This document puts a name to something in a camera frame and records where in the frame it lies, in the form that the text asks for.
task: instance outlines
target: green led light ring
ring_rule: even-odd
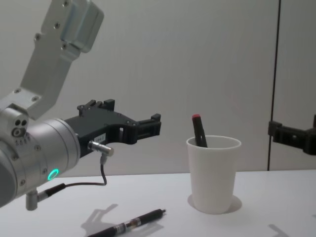
[[[50,174],[48,175],[48,180],[52,180],[53,178],[55,178],[59,173],[59,169],[54,169],[50,172]]]

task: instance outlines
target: black pen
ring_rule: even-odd
[[[96,234],[90,235],[88,237],[113,237],[116,235],[124,234],[125,232],[131,231],[136,227],[142,226],[144,224],[147,224],[149,222],[152,222],[154,220],[160,219],[163,217],[163,214],[166,212],[166,210],[155,210],[152,212],[149,212],[145,215],[139,216],[137,218],[134,218],[130,221],[121,223],[119,225],[110,227],[106,230],[100,231]]]
[[[196,144],[198,147],[207,147],[207,142],[205,138],[205,133],[202,125],[202,120],[200,115],[193,115],[192,122],[194,127],[194,134],[196,137]]]

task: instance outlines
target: black vertical line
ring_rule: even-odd
[[[275,70],[273,75],[273,90],[272,90],[272,104],[271,104],[271,118],[273,120],[273,112],[275,108],[275,93],[276,93],[276,76],[277,76],[277,52],[278,52],[278,35],[280,31],[280,15],[281,15],[281,0],[278,0],[278,12],[277,12],[277,29],[276,29],[276,53],[275,53]],[[269,151],[268,151],[268,168],[270,170],[270,159],[271,159],[271,142],[272,138],[269,137]]]

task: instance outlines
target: white table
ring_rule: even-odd
[[[39,191],[80,181],[101,178],[57,178]],[[190,194],[189,174],[109,176],[106,187],[67,188],[34,212],[25,210],[25,197],[13,201],[0,209],[0,236],[84,237],[158,208],[167,209],[162,219],[124,236],[316,236],[316,170],[239,172],[234,194],[242,207],[228,214],[195,210]]]

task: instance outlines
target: cup rim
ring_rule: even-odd
[[[190,140],[192,139],[195,139],[195,137],[190,137],[188,140],[187,140],[187,146],[189,147],[196,147],[196,148],[199,148],[199,149],[202,149],[202,150],[230,150],[230,149],[236,149],[238,147],[240,147],[242,145],[241,141],[236,139],[236,138],[233,138],[233,137],[226,137],[226,136],[217,136],[217,135],[206,135],[205,137],[218,137],[218,138],[226,138],[226,139],[229,139],[229,140],[234,140],[236,142],[238,142],[238,145],[236,146],[233,146],[233,147],[226,147],[226,148],[212,148],[212,147],[198,147],[197,145],[193,145],[191,143],[189,143]]]

